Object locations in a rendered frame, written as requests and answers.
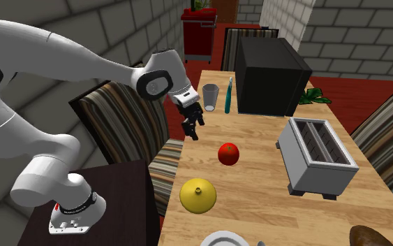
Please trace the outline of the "yellow round fruit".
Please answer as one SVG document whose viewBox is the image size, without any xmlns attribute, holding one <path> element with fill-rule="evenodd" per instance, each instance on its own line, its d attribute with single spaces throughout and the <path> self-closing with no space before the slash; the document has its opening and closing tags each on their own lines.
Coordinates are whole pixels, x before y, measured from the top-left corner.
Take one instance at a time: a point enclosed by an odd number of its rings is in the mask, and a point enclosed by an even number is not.
<svg viewBox="0 0 393 246">
<path fill-rule="evenodd" d="M 193 178 L 185 182 L 179 193 L 183 207 L 192 213 L 202 214 L 211 210 L 216 202 L 216 189 L 211 182 Z"/>
</svg>

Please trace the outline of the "brown round object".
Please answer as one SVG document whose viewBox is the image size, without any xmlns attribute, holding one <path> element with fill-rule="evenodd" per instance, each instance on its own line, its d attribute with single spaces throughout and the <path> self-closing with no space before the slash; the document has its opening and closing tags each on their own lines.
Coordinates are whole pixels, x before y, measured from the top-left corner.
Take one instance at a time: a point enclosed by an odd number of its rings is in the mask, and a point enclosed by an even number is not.
<svg viewBox="0 0 393 246">
<path fill-rule="evenodd" d="M 350 229 L 349 241 L 350 246 L 393 246 L 393 243 L 382 234 L 363 225 L 356 225 Z"/>
</svg>

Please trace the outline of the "brown door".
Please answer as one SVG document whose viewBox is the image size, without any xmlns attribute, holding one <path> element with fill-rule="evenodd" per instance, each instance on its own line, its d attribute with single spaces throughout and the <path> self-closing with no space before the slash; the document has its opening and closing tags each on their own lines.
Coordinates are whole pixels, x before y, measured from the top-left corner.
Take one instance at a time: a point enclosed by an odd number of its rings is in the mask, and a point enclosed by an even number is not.
<svg viewBox="0 0 393 246">
<path fill-rule="evenodd" d="M 217 10 L 217 22 L 233 24 L 237 21 L 239 0 L 211 0 L 210 6 Z"/>
</svg>

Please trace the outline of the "wooden table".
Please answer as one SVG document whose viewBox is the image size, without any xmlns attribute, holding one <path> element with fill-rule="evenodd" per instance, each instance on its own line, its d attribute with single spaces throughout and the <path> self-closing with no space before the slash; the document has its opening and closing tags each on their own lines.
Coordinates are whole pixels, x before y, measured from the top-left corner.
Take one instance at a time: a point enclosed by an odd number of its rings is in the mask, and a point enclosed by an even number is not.
<svg viewBox="0 0 393 246">
<path fill-rule="evenodd" d="M 198 140 L 187 138 L 165 214 L 158 246 L 200 246 L 211 233 L 232 231 L 250 245 L 349 246 L 354 225 L 377 230 L 393 243 L 393 193 L 325 104 L 298 106 L 298 117 L 326 119 L 351 154 L 359 170 L 335 200 L 319 194 L 292 196 L 276 141 L 287 123 L 284 117 L 245 115 L 232 105 L 224 112 L 225 92 L 232 72 L 203 71 L 200 84 L 218 85 L 216 108 L 204 115 Z M 239 160 L 232 166 L 218 160 L 218 150 L 233 143 Z M 216 189 L 214 207 L 193 214 L 180 203 L 181 186 L 192 178 L 210 181 Z"/>
</svg>

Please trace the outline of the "black box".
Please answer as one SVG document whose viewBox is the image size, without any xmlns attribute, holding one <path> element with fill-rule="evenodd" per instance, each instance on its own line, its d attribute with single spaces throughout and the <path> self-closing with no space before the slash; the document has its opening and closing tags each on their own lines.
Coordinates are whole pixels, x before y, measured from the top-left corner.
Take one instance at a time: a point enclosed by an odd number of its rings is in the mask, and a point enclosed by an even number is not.
<svg viewBox="0 0 393 246">
<path fill-rule="evenodd" d="M 235 67 L 238 112 L 292 117 L 311 74 L 286 39 L 242 37 Z"/>
</svg>

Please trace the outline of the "grey drinking cup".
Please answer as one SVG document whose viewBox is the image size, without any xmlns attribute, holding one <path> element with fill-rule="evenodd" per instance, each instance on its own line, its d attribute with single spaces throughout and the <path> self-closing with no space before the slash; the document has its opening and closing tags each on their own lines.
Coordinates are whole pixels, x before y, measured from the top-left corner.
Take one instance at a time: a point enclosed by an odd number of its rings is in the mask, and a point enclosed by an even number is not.
<svg viewBox="0 0 393 246">
<path fill-rule="evenodd" d="M 204 109 L 211 112 L 216 107 L 218 97 L 218 86 L 215 84 L 206 84 L 202 87 Z"/>
</svg>

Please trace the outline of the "green leaf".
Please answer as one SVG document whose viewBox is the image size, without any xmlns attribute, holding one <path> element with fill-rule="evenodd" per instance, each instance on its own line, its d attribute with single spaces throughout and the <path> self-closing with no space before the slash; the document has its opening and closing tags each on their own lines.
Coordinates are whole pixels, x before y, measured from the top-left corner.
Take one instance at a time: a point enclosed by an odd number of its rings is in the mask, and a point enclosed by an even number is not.
<svg viewBox="0 0 393 246">
<path fill-rule="evenodd" d="M 299 105 L 312 104 L 312 103 L 331 103 L 332 101 L 323 97 L 321 88 L 310 88 L 304 90 L 300 99 Z"/>
</svg>

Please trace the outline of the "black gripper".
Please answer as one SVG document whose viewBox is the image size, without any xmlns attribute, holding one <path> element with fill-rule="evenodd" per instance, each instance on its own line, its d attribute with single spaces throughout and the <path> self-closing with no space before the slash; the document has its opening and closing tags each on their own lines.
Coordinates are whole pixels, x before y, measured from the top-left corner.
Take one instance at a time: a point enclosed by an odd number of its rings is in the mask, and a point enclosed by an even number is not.
<svg viewBox="0 0 393 246">
<path fill-rule="evenodd" d="M 193 140 L 198 140 L 198 135 L 195 132 L 195 122 L 192 120 L 197 120 L 200 126 L 205 125 L 203 120 L 203 110 L 199 102 L 192 103 L 188 107 L 183 107 L 183 105 L 177 105 L 178 111 L 184 116 L 185 120 L 181 123 L 186 136 L 190 136 Z"/>
</svg>

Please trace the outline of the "dark robot stand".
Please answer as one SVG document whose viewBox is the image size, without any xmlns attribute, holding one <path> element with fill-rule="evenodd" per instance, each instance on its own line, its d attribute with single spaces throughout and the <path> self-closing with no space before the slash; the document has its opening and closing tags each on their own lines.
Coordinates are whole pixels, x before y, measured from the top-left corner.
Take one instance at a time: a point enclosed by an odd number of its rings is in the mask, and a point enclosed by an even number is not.
<svg viewBox="0 0 393 246">
<path fill-rule="evenodd" d="M 17 246 L 158 246 L 161 234 L 154 189 L 143 160 L 77 172 L 106 200 L 101 219 L 85 234 L 51 235 L 55 202 L 34 209 Z"/>
</svg>

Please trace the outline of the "red cabinet with plant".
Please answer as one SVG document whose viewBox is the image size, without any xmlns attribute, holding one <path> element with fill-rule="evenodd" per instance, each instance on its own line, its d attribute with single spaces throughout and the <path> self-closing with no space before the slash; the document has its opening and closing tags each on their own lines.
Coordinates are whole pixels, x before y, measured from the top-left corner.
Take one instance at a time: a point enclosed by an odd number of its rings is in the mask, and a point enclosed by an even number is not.
<svg viewBox="0 0 393 246">
<path fill-rule="evenodd" d="M 216 8 L 204 8 L 199 0 L 191 0 L 191 7 L 181 15 L 184 28 L 184 61 L 212 60 L 214 30 L 217 21 Z"/>
</svg>

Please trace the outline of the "grey toaster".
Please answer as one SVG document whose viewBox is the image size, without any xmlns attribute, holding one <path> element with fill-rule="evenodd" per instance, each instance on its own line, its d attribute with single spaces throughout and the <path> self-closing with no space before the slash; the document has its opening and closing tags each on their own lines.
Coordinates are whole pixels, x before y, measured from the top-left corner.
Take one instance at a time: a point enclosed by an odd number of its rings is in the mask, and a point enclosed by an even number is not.
<svg viewBox="0 0 393 246">
<path fill-rule="evenodd" d="M 359 170 L 328 120 L 291 117 L 276 148 L 294 196 L 313 193 L 335 201 Z"/>
</svg>

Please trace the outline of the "red tomato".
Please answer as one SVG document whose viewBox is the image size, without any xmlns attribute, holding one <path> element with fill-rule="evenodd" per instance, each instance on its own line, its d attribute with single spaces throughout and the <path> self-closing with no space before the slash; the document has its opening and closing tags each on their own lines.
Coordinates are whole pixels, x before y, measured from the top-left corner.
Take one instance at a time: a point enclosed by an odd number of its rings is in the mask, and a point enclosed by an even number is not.
<svg viewBox="0 0 393 246">
<path fill-rule="evenodd" d="M 225 143 L 218 150 L 218 160 L 226 166 L 232 166 L 239 160 L 239 150 L 233 143 Z"/>
</svg>

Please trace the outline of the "teal bottle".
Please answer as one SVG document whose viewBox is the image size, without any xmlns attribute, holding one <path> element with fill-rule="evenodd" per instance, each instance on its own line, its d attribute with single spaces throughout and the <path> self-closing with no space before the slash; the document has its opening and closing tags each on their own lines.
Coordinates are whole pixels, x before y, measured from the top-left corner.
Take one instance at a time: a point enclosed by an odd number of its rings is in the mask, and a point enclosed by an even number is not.
<svg viewBox="0 0 393 246">
<path fill-rule="evenodd" d="M 225 95 L 225 108 L 224 108 L 225 114 L 230 113 L 231 100 L 232 100 L 232 77 L 230 77 L 229 79 L 228 88 Z"/>
</svg>

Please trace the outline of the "white plate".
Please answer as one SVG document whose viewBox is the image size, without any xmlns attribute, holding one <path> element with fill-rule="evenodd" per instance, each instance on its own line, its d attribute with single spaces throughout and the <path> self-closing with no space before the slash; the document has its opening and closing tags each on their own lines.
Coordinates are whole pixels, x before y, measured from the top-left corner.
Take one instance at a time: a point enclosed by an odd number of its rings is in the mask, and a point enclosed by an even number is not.
<svg viewBox="0 0 393 246">
<path fill-rule="evenodd" d="M 249 244 L 231 231 L 216 231 L 208 235 L 200 246 L 249 246 Z"/>
</svg>

